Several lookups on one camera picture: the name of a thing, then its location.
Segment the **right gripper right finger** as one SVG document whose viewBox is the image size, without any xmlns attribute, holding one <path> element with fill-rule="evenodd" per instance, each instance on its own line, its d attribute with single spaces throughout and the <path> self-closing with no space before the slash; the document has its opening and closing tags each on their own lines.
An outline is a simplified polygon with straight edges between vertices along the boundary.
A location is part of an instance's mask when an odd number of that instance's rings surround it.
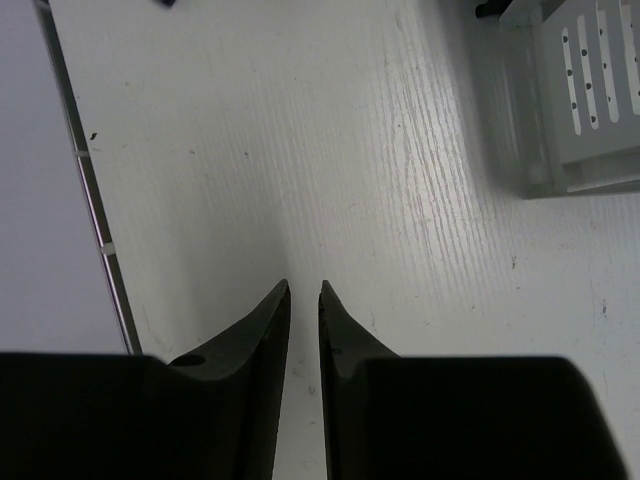
<svg viewBox="0 0 640 480">
<path fill-rule="evenodd" d="M 559 356 L 402 357 L 324 283 L 318 301 L 331 479 L 624 479 L 581 371 Z"/>
</svg>

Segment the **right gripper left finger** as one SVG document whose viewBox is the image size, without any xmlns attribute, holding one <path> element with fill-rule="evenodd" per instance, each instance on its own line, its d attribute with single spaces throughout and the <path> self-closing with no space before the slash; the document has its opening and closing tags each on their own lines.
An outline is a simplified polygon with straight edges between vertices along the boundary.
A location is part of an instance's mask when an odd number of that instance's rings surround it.
<svg viewBox="0 0 640 480">
<path fill-rule="evenodd" d="M 279 282 L 244 318 L 163 362 L 5 353 L 5 479 L 269 479 L 291 319 Z"/>
</svg>

